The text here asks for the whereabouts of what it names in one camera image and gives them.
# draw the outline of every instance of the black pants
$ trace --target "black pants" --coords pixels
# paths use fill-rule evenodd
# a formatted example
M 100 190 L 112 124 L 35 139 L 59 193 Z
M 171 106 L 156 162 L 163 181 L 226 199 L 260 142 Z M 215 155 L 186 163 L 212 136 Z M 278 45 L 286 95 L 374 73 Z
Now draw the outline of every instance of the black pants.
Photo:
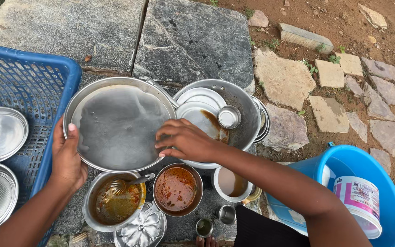
M 305 235 L 242 205 L 236 207 L 236 215 L 234 247 L 310 247 L 309 238 Z

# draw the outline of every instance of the dirt ground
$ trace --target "dirt ground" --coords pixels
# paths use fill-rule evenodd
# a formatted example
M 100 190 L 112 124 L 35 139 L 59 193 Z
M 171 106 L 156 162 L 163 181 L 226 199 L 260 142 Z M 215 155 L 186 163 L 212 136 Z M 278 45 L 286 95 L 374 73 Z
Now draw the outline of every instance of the dirt ground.
M 210 0 L 198 1 L 211 4 Z M 369 0 L 289 0 L 289 3 L 290 6 L 284 7 L 284 0 L 219 0 L 217 5 L 242 13 L 245 8 L 258 9 L 265 13 L 269 19 L 269 26 L 265 28 L 266 32 L 261 32 L 256 27 L 249 28 L 252 40 L 255 41 L 255 47 L 264 46 L 266 41 L 271 42 L 272 39 L 279 39 L 280 33 L 277 25 L 283 22 L 323 35 L 329 38 L 335 47 L 345 46 L 347 53 L 395 65 L 395 0 L 377 0 L 376 2 Z M 358 3 L 385 16 L 388 29 L 373 28 L 359 12 Z M 368 40 L 369 35 L 376 38 L 379 48 Z M 282 41 L 280 41 L 280 46 L 274 50 L 280 57 L 287 59 L 306 59 L 307 61 L 327 59 L 326 55 Z M 255 86 L 256 93 L 254 95 L 265 104 L 269 103 L 257 82 Z M 339 103 L 344 105 L 347 112 L 357 112 L 359 118 L 369 126 L 368 119 L 370 118 L 367 115 L 365 104 L 361 99 L 355 98 L 352 92 L 344 88 L 316 87 L 311 95 L 336 98 Z M 390 108 L 395 115 L 395 106 L 391 105 Z M 308 100 L 304 102 L 303 110 L 305 110 L 303 117 L 307 123 L 310 143 L 291 153 L 276 152 L 271 148 L 258 145 L 258 154 L 274 161 L 294 162 L 321 154 L 326 149 L 326 144 L 332 141 L 337 145 L 354 145 L 367 152 L 370 151 L 370 148 L 382 149 L 370 133 L 368 134 L 368 143 L 364 143 L 352 128 L 348 133 L 319 132 Z M 391 157 L 391 161 L 390 176 L 395 184 L 395 158 Z

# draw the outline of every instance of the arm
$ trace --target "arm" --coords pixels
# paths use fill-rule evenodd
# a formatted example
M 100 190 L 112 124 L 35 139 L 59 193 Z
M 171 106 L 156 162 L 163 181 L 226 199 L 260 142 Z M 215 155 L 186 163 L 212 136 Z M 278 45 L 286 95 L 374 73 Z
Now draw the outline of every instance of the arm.
M 344 204 L 326 187 L 287 166 L 213 140 L 189 121 L 168 120 L 156 133 L 171 135 L 155 147 L 159 155 L 218 163 L 271 194 L 306 220 L 312 246 L 371 246 Z
M 62 118 L 53 134 L 53 170 L 47 184 L 0 226 L 0 246 L 36 246 L 88 176 L 77 153 L 79 134 L 74 124 L 65 140 Z

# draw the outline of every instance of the foot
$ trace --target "foot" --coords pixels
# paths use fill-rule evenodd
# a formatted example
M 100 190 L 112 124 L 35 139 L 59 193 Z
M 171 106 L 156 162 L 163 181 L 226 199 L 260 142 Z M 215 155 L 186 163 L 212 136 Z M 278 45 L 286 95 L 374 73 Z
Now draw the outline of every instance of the foot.
M 196 237 L 196 246 L 197 247 L 204 247 L 205 239 L 197 236 Z M 207 243 L 205 244 L 205 247 L 219 247 L 219 244 L 217 243 L 216 239 L 213 236 L 207 237 Z

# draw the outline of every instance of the blue plastic tub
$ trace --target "blue plastic tub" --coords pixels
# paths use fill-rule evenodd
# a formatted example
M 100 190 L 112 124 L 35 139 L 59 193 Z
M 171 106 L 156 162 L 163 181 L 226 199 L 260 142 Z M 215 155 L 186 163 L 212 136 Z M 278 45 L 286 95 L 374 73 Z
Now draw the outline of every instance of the blue plastic tub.
M 370 239 L 374 247 L 395 247 L 395 186 L 380 164 L 367 152 L 350 145 L 333 146 L 321 155 L 288 166 L 321 183 L 324 165 L 340 176 L 356 176 L 372 182 L 379 189 L 380 223 L 382 234 Z M 328 187 L 333 190 L 334 179 Z M 305 223 L 294 220 L 288 207 L 267 195 L 272 209 L 282 221 L 296 229 L 307 231 Z
M 25 144 L 1 162 L 18 178 L 15 210 L 41 190 L 50 177 L 50 133 L 77 92 L 81 77 L 82 68 L 72 59 L 0 47 L 0 106 L 20 111 L 29 122 Z M 47 243 L 51 232 L 52 228 L 40 246 Z

